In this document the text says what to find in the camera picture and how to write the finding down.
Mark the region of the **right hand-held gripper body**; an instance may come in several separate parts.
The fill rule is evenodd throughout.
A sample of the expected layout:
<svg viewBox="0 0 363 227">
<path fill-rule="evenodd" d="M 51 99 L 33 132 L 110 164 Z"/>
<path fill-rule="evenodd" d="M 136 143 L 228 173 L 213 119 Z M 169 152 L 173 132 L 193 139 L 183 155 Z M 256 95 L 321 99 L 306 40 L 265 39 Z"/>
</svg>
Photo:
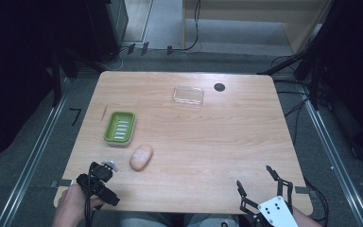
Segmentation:
<svg viewBox="0 0 363 227">
<path fill-rule="evenodd" d="M 259 204 L 242 197 L 240 210 L 253 217 L 254 222 L 261 223 L 264 227 L 299 227 L 281 196 Z"/>
</svg>

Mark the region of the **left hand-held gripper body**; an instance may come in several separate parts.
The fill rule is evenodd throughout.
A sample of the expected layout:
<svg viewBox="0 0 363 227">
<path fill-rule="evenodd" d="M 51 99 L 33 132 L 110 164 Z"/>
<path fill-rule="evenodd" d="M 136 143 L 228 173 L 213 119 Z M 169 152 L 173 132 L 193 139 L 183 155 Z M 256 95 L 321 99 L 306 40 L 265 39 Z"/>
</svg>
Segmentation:
<svg viewBox="0 0 363 227">
<path fill-rule="evenodd" d="M 82 173 L 77 177 L 77 183 L 88 199 L 96 196 L 105 203 L 116 206 L 120 202 L 120 199 L 105 183 L 117 171 L 118 169 L 114 161 L 103 161 L 101 164 L 92 162 L 88 172 Z"/>
</svg>

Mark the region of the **person's right hand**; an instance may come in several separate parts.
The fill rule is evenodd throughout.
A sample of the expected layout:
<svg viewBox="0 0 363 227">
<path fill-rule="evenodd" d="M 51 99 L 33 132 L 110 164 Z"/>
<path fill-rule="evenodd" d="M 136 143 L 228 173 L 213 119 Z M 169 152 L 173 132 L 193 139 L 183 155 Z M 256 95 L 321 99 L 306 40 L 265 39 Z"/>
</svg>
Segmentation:
<svg viewBox="0 0 363 227">
<path fill-rule="evenodd" d="M 293 208 L 293 218 L 299 227 L 322 227 L 319 223 L 305 215 L 297 208 Z"/>
</svg>

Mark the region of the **person's left hand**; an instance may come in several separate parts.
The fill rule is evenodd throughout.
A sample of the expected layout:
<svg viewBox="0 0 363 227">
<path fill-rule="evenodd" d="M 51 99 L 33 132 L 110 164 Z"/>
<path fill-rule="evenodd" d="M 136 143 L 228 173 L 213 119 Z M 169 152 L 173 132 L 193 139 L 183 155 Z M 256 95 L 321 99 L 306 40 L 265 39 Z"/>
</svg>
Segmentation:
<svg viewBox="0 0 363 227">
<path fill-rule="evenodd" d="M 62 192 L 52 227 L 77 227 L 84 219 L 86 197 L 78 184 Z"/>
</svg>

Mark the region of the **pink soap bar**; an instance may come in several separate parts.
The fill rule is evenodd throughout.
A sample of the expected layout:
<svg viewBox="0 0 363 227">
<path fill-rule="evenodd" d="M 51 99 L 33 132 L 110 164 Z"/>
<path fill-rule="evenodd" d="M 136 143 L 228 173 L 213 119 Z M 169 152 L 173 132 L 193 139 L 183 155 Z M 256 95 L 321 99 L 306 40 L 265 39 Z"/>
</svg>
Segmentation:
<svg viewBox="0 0 363 227">
<path fill-rule="evenodd" d="M 153 155 L 153 148 L 148 145 L 138 147 L 130 157 L 130 167 L 135 171 L 141 171 L 148 164 Z"/>
</svg>

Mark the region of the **green soap dish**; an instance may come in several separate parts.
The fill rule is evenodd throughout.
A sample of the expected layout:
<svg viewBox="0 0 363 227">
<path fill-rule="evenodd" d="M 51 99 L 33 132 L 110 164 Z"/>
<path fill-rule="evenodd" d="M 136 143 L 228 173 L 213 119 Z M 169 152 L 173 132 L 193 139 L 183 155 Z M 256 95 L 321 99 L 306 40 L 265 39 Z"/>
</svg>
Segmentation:
<svg viewBox="0 0 363 227">
<path fill-rule="evenodd" d="M 133 136 L 136 116 L 130 112 L 113 112 L 104 132 L 105 142 L 113 147 L 127 146 Z"/>
</svg>

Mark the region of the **clear plastic lid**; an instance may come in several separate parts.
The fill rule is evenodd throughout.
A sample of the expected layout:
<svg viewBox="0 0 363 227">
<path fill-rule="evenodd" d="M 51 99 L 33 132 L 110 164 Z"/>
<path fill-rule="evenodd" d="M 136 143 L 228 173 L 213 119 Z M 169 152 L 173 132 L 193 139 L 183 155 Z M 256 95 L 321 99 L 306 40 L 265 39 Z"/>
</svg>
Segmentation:
<svg viewBox="0 0 363 227">
<path fill-rule="evenodd" d="M 172 100 L 176 103 L 199 106 L 203 104 L 204 91 L 198 87 L 176 86 Z"/>
</svg>

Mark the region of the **black metal stand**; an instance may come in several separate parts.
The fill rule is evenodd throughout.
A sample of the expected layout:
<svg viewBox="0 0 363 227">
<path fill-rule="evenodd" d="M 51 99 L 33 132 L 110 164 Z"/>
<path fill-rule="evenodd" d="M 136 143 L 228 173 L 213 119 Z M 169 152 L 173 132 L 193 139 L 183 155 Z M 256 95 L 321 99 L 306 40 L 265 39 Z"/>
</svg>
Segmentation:
<svg viewBox="0 0 363 227">
<path fill-rule="evenodd" d="M 319 109 L 318 91 L 320 77 L 325 73 L 325 64 L 321 52 L 325 48 L 327 40 L 331 37 L 333 30 L 336 28 L 336 23 L 346 5 L 346 0 L 333 0 L 325 22 L 316 34 L 315 38 L 310 41 L 298 54 L 291 55 L 285 61 L 282 61 L 275 66 L 271 66 L 268 70 L 259 72 L 259 75 L 272 76 L 297 62 L 299 65 L 294 71 L 294 77 L 295 79 L 303 80 L 308 75 L 311 76 L 307 99 L 310 101 L 312 107 L 317 111 Z"/>
<path fill-rule="evenodd" d="M 56 48 L 51 52 L 51 75 L 54 93 L 53 107 L 59 105 L 62 97 L 61 71 L 63 71 L 68 78 L 75 78 L 78 75 L 78 69 L 74 63 L 74 58 L 75 52 L 70 48 Z"/>
</svg>

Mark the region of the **dark cabinet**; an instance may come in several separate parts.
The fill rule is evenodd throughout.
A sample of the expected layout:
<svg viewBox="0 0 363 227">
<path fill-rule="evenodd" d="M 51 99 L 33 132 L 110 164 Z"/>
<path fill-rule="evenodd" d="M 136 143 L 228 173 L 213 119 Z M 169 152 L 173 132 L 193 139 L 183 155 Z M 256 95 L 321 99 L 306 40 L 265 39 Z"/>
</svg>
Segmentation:
<svg viewBox="0 0 363 227">
<path fill-rule="evenodd" d="M 105 62 L 120 52 L 129 16 L 125 0 L 85 0 L 97 45 L 95 58 Z"/>
</svg>

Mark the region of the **light wooden shelf unit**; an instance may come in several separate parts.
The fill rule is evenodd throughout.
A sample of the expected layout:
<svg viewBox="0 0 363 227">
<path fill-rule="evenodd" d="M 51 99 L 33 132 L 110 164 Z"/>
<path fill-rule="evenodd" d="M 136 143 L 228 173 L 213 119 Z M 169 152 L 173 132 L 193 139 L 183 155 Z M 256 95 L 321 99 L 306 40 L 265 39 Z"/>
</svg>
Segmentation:
<svg viewBox="0 0 363 227">
<path fill-rule="evenodd" d="M 280 23 L 294 54 L 304 50 L 335 0 L 200 0 L 201 19 Z"/>
</svg>

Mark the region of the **metal floor rail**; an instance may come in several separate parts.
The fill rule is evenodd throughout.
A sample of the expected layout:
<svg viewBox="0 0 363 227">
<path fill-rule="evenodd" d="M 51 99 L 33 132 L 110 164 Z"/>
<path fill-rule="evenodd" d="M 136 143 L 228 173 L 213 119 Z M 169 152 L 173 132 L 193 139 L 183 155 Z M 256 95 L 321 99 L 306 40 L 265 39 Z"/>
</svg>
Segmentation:
<svg viewBox="0 0 363 227">
<path fill-rule="evenodd" d="M 61 82 L 62 88 L 60 89 L 61 95 L 55 107 L 52 107 L 47 119 L 44 122 L 42 131 L 39 133 L 38 139 L 33 146 L 30 155 L 24 165 L 24 168 L 13 186 L 5 207 L 0 215 L 0 227 L 9 227 L 14 220 L 14 217 L 19 209 L 26 191 L 30 185 L 33 175 L 36 171 L 38 164 L 41 161 L 47 142 L 49 141 L 52 131 L 62 112 L 67 94 L 72 86 L 73 81 L 64 79 Z"/>
<path fill-rule="evenodd" d="M 326 155 L 335 172 L 346 201 L 352 210 L 355 221 L 359 227 L 363 227 L 363 200 L 354 185 L 346 166 L 339 156 L 338 149 L 323 122 L 320 112 L 317 111 L 311 103 L 306 104 L 306 109 L 319 135 L 320 141 L 325 148 Z"/>
</svg>

